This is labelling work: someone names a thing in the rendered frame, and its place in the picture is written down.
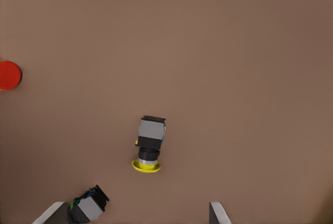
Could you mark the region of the yellow push button switch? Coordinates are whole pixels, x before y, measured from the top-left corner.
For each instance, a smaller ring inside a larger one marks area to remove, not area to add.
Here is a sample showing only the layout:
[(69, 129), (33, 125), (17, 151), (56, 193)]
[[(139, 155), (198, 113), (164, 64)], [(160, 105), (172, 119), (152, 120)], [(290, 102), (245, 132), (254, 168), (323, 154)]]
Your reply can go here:
[(135, 145), (138, 149), (137, 159), (132, 167), (141, 173), (156, 173), (161, 169), (158, 161), (161, 146), (166, 132), (166, 119), (144, 115), (138, 127), (138, 138)]

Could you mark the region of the red push button switch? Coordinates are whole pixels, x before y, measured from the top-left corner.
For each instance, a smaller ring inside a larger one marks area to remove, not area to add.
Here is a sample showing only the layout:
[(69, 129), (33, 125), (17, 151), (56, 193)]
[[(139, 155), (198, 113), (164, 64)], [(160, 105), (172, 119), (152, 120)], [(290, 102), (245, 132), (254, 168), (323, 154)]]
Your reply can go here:
[(22, 80), (21, 68), (12, 61), (0, 61), (0, 90), (15, 89)]

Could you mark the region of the green push button switch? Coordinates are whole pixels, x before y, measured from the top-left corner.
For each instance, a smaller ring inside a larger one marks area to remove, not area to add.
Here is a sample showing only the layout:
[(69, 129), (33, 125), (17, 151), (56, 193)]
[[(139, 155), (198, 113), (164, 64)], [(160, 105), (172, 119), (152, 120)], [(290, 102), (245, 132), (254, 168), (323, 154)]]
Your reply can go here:
[(68, 224), (88, 224), (105, 212), (109, 198), (99, 185), (88, 188), (68, 207)]

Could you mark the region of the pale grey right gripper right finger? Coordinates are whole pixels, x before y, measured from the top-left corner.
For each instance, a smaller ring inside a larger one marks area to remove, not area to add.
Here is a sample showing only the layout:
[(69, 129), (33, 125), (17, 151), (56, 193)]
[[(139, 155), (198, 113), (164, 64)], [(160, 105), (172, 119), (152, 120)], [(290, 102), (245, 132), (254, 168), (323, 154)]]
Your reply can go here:
[(209, 224), (232, 224), (220, 202), (209, 203)]

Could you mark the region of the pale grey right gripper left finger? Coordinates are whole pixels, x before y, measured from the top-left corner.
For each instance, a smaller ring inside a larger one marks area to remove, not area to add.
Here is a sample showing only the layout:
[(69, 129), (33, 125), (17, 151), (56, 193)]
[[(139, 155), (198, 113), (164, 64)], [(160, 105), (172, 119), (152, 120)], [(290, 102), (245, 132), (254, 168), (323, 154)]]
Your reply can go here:
[(32, 224), (68, 224), (68, 204), (66, 202), (54, 203)]

